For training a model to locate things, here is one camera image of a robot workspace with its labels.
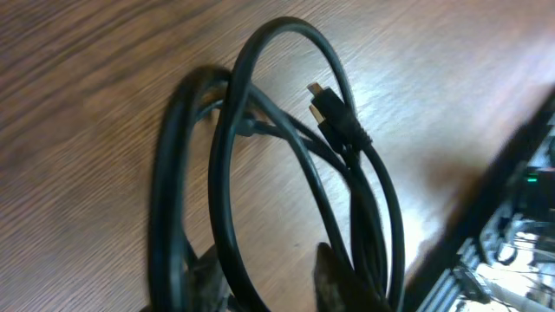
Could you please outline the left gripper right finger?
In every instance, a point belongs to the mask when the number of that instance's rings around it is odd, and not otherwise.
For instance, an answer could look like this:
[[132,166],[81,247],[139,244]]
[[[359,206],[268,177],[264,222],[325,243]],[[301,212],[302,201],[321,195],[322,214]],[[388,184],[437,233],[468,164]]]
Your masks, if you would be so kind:
[[317,245],[313,283],[318,312],[389,312],[388,304],[365,289],[327,243]]

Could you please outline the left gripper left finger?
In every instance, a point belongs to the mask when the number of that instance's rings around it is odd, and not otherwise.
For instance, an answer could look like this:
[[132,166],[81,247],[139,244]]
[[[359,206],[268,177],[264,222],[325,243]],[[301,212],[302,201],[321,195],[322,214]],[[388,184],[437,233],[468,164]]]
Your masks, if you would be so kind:
[[190,244],[147,247],[150,304],[145,311],[226,311],[231,288],[212,245],[198,257]]

